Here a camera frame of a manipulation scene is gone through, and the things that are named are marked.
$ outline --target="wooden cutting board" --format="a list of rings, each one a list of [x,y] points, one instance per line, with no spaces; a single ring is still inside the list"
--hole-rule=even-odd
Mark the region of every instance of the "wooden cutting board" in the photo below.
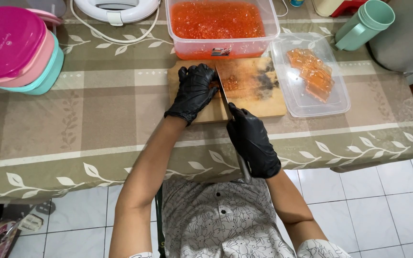
[[[184,66],[204,63],[214,69],[216,65],[224,85],[227,100],[238,108],[245,108],[259,118],[280,117],[286,114],[283,92],[270,57],[230,60],[177,61],[168,70],[170,104],[179,88],[178,70]],[[226,111],[218,91],[192,124],[227,121]]]

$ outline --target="tiled floor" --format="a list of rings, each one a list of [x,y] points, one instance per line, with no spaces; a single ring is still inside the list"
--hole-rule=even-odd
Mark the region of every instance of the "tiled floor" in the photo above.
[[[413,258],[413,160],[341,174],[329,169],[286,173],[327,238],[353,258]],[[120,190],[112,186],[77,191],[36,206],[43,228],[20,236],[9,257],[107,258]],[[7,213],[20,213],[18,207],[9,206]],[[154,202],[151,221],[152,248],[158,257]],[[290,244],[283,224],[277,224]]]

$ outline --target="label sticker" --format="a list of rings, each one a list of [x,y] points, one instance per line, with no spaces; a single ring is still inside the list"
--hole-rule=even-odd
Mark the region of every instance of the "label sticker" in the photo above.
[[[213,48],[211,56],[229,56],[232,48]]]

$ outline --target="person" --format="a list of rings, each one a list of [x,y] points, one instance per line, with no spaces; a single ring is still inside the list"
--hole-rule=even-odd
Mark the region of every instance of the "person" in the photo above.
[[[179,91],[123,184],[115,210],[110,258],[149,258],[151,203],[163,183],[177,138],[212,99],[214,70],[205,64],[181,67]],[[232,144],[248,161],[252,181],[163,183],[162,222],[167,257],[347,258],[330,243],[295,185],[281,169],[267,131],[256,116],[230,103]],[[275,224],[283,221],[297,253]]]

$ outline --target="knife handle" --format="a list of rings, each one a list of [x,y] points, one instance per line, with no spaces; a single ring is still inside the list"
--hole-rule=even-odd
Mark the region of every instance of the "knife handle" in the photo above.
[[[240,154],[238,154],[237,151],[235,151],[237,154],[237,160],[238,160],[238,166],[240,167],[241,172],[243,173],[243,180],[245,181],[246,184],[249,184],[251,182],[251,173],[250,173],[250,168],[248,166],[248,162],[246,162]]]

